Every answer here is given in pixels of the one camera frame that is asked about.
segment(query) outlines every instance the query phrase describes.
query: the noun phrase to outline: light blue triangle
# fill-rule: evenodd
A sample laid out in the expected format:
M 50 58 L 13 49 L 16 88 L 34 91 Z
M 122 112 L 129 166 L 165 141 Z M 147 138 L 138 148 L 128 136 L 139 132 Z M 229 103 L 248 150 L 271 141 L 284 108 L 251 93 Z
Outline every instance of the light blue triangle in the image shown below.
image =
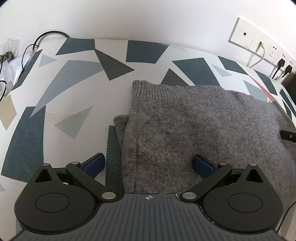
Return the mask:
M 217 72 L 222 76 L 222 77 L 226 77 L 226 76 L 232 76 L 232 74 L 228 73 L 227 71 L 219 68 L 218 66 L 215 66 L 212 64 L 212 66 L 217 70 Z
M 101 71 L 103 71 L 103 67 L 98 62 L 68 60 L 47 87 L 32 112 L 31 117 L 63 91 Z
M 41 56 L 41 60 L 40 60 L 40 63 L 39 63 L 39 67 L 44 66 L 44 65 L 46 65 L 46 64 L 50 64 L 50 63 L 55 62 L 55 61 L 56 61 L 56 59 L 51 58 L 51 57 L 49 57 L 49 56 L 43 54 L 43 55 Z
M 244 81 L 244 84 L 246 85 L 251 96 L 253 96 L 257 100 L 267 102 L 267 96 L 261 89 L 257 88 L 256 86 L 250 84 L 247 81 Z
M 67 119 L 55 124 L 55 126 L 62 132 L 66 133 L 68 136 L 75 139 L 91 109 L 92 107 L 82 110 L 81 112 L 78 112 L 77 114 L 72 115 Z
M 3 192 L 3 191 L 5 191 L 5 189 L 4 189 L 4 187 L 0 183 L 0 192 Z

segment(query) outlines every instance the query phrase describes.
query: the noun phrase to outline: wall socket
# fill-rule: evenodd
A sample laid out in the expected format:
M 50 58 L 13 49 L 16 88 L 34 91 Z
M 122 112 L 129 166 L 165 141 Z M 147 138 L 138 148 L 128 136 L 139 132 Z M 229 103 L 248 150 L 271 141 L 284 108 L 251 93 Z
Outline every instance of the wall socket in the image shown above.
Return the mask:
M 259 56 L 263 56 L 263 49 L 261 47 L 259 48 L 259 43 L 262 42 L 265 47 L 264 58 L 266 60 L 277 65 L 278 61 L 283 58 L 285 60 L 285 65 L 281 68 L 283 70 L 288 65 L 292 67 L 296 66 L 294 59 L 279 44 L 242 18 L 237 19 L 229 40 L 243 48 L 249 49 Z
M 238 18 L 229 40 L 248 49 L 256 32 L 256 27 L 248 23 L 246 20 Z
M 274 42 L 267 34 L 258 29 L 249 50 L 263 56 L 263 48 L 259 47 L 259 43 L 262 42 L 265 47 L 264 58 L 271 63 L 274 63 L 277 56 L 281 51 L 281 46 Z
M 283 59 L 285 61 L 285 65 L 281 67 L 281 70 L 285 71 L 286 67 L 288 65 L 291 65 L 293 68 L 295 66 L 294 59 L 284 50 L 282 49 L 277 56 L 276 60 L 274 61 L 274 64 L 277 65 L 280 59 Z

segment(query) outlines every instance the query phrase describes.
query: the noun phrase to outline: ribbed surface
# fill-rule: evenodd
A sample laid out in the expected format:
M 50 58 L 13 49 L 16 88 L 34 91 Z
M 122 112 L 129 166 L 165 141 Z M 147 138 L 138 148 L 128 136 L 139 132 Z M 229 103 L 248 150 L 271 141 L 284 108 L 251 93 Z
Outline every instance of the ribbed surface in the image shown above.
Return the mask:
M 133 240 L 283 240 L 275 231 L 239 235 L 212 224 L 195 204 L 174 194 L 125 194 L 118 202 L 103 204 L 86 225 L 65 234 L 41 235 L 23 231 L 14 241 L 133 241 Z
M 251 109 L 251 103 L 246 99 L 253 98 L 244 93 L 227 91 L 220 86 L 198 85 L 198 86 L 167 86 L 154 85 L 147 81 L 135 80 L 133 82 L 133 101 L 137 99 L 159 99 L 159 100 L 186 100 L 196 101 L 212 107 Z

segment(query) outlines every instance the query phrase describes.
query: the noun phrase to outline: plastic bag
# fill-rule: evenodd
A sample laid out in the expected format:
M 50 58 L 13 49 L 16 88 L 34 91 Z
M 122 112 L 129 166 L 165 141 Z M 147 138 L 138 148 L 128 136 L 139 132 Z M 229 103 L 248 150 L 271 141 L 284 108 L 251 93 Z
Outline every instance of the plastic bag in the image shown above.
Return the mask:
M 7 39 L 7 43 L 4 47 L 4 53 L 12 52 L 14 58 L 16 58 L 18 55 L 19 47 L 20 47 L 20 39 Z
M 6 81 L 6 91 L 4 97 L 8 96 L 9 92 L 12 90 L 16 76 L 19 74 L 19 64 L 20 61 L 18 57 L 18 51 L 20 46 L 20 40 L 19 39 L 8 39 L 6 43 L 1 44 L 0 55 L 5 56 L 2 58 L 2 70 L 0 73 L 0 80 Z M 3 94 L 3 91 L 5 89 L 5 85 L 3 82 L 1 82 L 0 85 L 0 97 Z

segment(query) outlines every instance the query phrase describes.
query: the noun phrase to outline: metal pin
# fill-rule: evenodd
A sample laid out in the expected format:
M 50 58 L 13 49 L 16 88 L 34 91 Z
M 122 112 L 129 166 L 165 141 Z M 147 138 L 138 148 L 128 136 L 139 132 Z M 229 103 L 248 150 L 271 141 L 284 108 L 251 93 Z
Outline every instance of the metal pin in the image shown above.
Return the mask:
M 194 192 L 184 192 L 182 194 L 182 196 L 183 196 L 183 198 L 188 199 L 188 200 L 196 198 L 196 194 Z
M 104 199 L 113 199 L 113 198 L 116 198 L 116 194 L 114 192 L 104 192 L 102 194 L 102 198 L 104 198 Z

